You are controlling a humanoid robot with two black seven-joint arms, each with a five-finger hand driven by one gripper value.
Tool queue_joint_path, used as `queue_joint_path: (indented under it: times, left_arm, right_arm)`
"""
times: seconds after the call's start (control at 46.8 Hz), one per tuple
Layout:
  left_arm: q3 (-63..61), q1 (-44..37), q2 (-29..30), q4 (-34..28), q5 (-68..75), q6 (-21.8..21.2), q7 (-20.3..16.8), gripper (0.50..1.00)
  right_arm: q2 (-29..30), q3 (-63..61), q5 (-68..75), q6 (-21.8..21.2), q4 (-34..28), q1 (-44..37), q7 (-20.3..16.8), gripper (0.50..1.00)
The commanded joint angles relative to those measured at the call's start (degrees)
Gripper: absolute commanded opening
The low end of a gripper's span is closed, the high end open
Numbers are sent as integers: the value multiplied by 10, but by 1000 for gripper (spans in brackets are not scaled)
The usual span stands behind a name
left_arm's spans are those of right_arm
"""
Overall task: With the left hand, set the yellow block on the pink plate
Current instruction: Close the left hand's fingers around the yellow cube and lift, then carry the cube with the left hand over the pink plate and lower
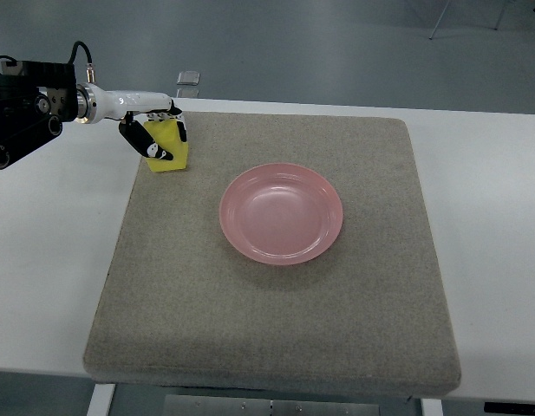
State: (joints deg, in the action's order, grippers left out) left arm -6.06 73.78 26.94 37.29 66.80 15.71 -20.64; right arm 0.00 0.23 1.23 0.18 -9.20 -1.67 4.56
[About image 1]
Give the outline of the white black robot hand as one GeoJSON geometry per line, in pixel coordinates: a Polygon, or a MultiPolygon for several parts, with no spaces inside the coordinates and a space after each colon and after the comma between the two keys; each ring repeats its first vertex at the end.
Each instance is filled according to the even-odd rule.
{"type": "Polygon", "coordinates": [[[78,115],[76,121],[95,124],[117,120],[121,136],[140,155],[148,159],[174,161],[173,151],[159,143],[160,133],[179,135],[186,141],[182,111],[167,94],[142,91],[106,91],[95,84],[76,87],[78,115]]]}

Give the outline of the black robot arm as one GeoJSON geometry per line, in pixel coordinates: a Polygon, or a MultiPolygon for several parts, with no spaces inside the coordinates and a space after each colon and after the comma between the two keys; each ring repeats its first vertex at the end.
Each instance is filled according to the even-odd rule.
{"type": "Polygon", "coordinates": [[[78,49],[86,54],[93,81],[92,55],[82,41],[74,43],[65,63],[0,55],[0,170],[59,137],[65,122],[84,119],[96,108],[75,78],[78,49]]]}

